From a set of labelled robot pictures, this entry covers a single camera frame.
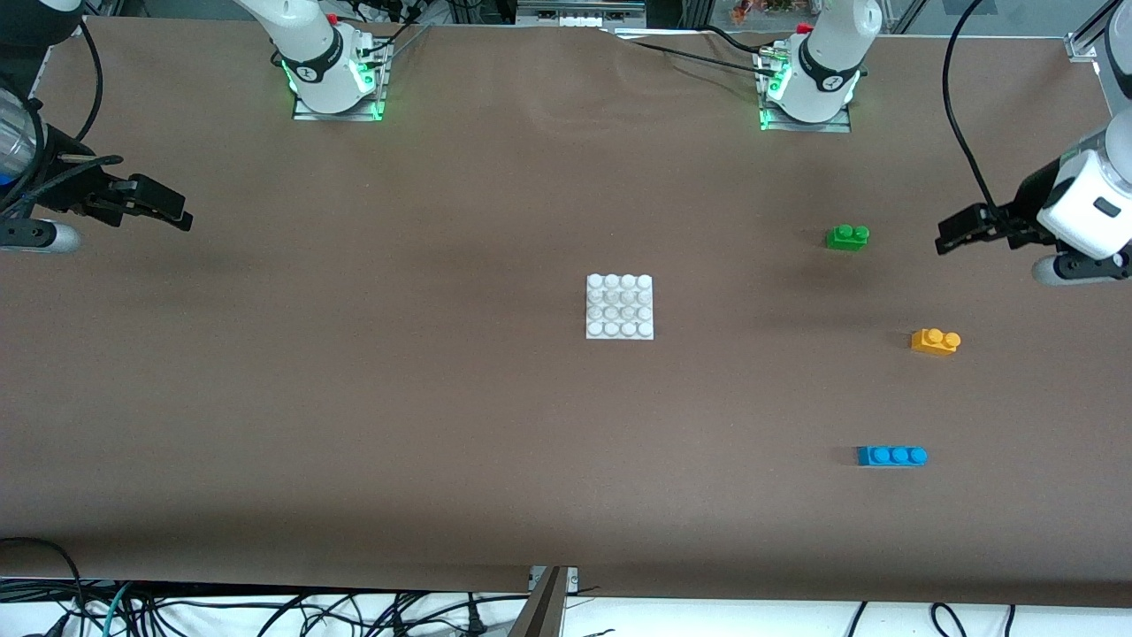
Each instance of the metal bracket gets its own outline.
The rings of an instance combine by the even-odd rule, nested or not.
[[[1065,52],[1072,62],[1091,62],[1097,59],[1097,42],[1108,29],[1108,19],[1123,0],[1108,0],[1080,27],[1065,36]]]
[[[577,569],[568,567],[534,567],[541,568],[534,592],[523,604],[518,619],[511,627],[507,637],[559,637],[563,630],[563,612],[566,610],[566,591],[571,584],[569,571],[574,571],[574,585],[577,586]]]
[[[542,574],[546,571],[547,567],[531,567],[531,573],[526,576],[528,592],[534,591],[534,587],[542,579]],[[577,593],[577,567],[566,567],[566,592],[569,594]]]
[[[374,42],[378,44],[386,42],[387,44],[367,61],[367,63],[374,64],[374,84],[377,87],[374,88],[372,93],[340,113],[314,111],[295,95],[291,119],[299,121],[381,121],[385,117],[385,98],[389,93],[389,67],[393,63],[394,44],[389,42],[388,37],[375,37]]]

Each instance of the toy brick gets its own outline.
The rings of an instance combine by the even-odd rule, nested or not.
[[[858,447],[857,465],[861,467],[923,467],[927,450],[923,447]]]
[[[943,333],[932,328],[920,330],[912,335],[911,348],[924,354],[935,354],[937,356],[951,356],[959,350],[959,344],[963,343],[955,333]]]
[[[832,227],[825,234],[825,247],[835,250],[857,251],[868,244],[868,227],[858,225],[854,227],[848,223]]]
[[[652,341],[652,276],[649,274],[586,276],[585,338]]]

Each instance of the metal frame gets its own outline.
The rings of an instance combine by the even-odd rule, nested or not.
[[[715,8],[715,0],[684,0],[684,10],[680,11],[680,28],[693,28],[705,24],[711,17],[712,9]]]
[[[559,637],[569,584],[567,567],[548,567],[539,577],[534,593],[523,604],[523,611],[518,613],[507,637]]]
[[[482,2],[477,2],[475,0],[455,0],[448,2],[448,7],[452,9],[452,20],[456,24],[480,24],[475,18],[480,15],[480,7]]]
[[[646,15],[644,0],[518,0],[515,25],[572,26],[564,23],[569,18],[590,18],[598,23],[598,28],[645,28]]]
[[[891,29],[889,29],[889,33],[894,33],[898,35],[903,35],[908,33],[908,29],[911,28],[912,23],[916,21],[916,18],[919,17],[920,11],[924,10],[924,6],[927,3],[928,0],[914,0],[914,2],[908,6],[908,9],[904,11],[904,15],[900,16],[900,19],[897,20],[897,24],[893,25]],[[892,11],[891,2],[889,2],[889,11],[891,15]]]
[[[1084,24],[1065,36],[1065,52],[1069,53],[1070,61],[1091,62],[1097,58],[1097,43],[1104,37],[1108,19],[1121,2],[1122,0],[1108,0]]]

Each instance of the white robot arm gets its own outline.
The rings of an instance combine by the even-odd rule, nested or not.
[[[829,121],[852,100],[883,21],[876,0],[826,0],[814,29],[786,41],[789,68],[766,96],[798,121]]]
[[[1132,98],[1132,2],[1105,34],[1117,84]],[[940,223],[936,251],[1005,238],[1011,248],[1056,246],[1034,265],[1050,285],[1124,279],[1132,274],[1132,107],[1027,177],[1002,206],[971,205]]]
[[[372,93],[374,37],[331,24],[316,0],[233,0],[267,29],[291,87],[311,110],[337,113]]]

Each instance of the lego stud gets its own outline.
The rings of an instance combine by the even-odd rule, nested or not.
[[[950,356],[959,350],[963,341],[955,333],[944,333],[936,328],[920,330],[912,335],[911,348],[925,354]]]

